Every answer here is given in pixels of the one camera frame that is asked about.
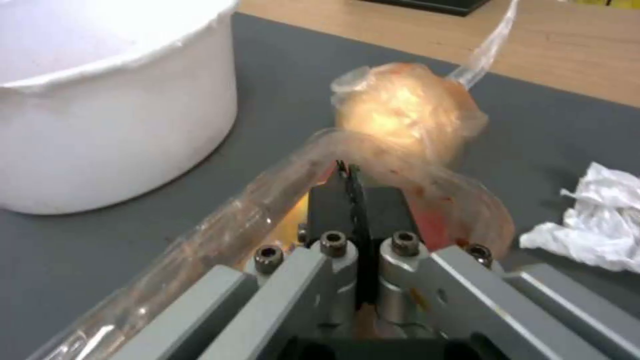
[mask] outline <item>clear plastic bag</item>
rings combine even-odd
[[[515,21],[511,0],[502,21],[466,65],[446,78],[418,63],[360,67],[332,83],[338,127],[367,133],[448,164],[488,117],[468,90],[489,70]]]
[[[238,267],[298,201],[334,166],[358,164],[377,182],[396,186],[413,207],[452,199],[447,226],[499,258],[513,237],[504,206],[479,183],[372,136],[342,130],[319,133],[236,198],[183,234],[150,268],[50,341],[31,360],[105,359],[131,339],[214,265]]]

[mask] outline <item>hex socket screw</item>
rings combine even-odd
[[[341,258],[347,253],[347,237],[340,231],[327,231],[320,236],[320,251],[330,258]]]
[[[467,254],[471,255],[476,261],[482,264],[485,268],[491,268],[493,263],[493,255],[491,250],[484,245],[477,243],[469,244],[465,247]]]
[[[398,256],[416,256],[420,253],[420,239],[410,231],[397,231],[391,237],[391,250]]]
[[[284,261],[282,249],[276,245],[263,245],[253,255],[255,269],[261,274],[273,274]]]

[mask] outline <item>white paper towel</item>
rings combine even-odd
[[[580,179],[563,225],[544,223],[521,235],[520,247],[541,248],[581,263],[640,273],[640,179],[592,163]]]

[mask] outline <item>white plastic container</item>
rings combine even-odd
[[[0,0],[0,208],[62,214],[204,159],[237,112],[237,0]]]

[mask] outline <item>black object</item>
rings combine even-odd
[[[432,12],[467,16],[489,0],[364,0],[372,3],[404,6]]]
[[[486,336],[469,339],[301,339],[293,338],[278,360],[506,360]]]
[[[309,191],[305,246],[328,231],[340,231],[358,248],[357,309],[378,296],[380,244],[398,231],[418,233],[400,189],[363,187],[360,169],[341,161],[327,182]]]

